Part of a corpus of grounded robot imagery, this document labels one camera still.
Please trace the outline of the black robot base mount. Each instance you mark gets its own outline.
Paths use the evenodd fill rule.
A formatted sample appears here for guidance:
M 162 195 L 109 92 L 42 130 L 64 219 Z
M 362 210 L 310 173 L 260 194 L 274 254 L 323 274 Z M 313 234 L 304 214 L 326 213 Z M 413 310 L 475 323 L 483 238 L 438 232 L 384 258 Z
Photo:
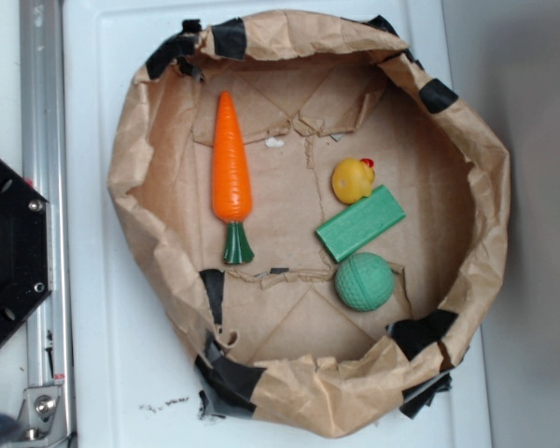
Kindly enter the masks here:
M 0 159 L 0 349 L 51 292 L 48 210 Z

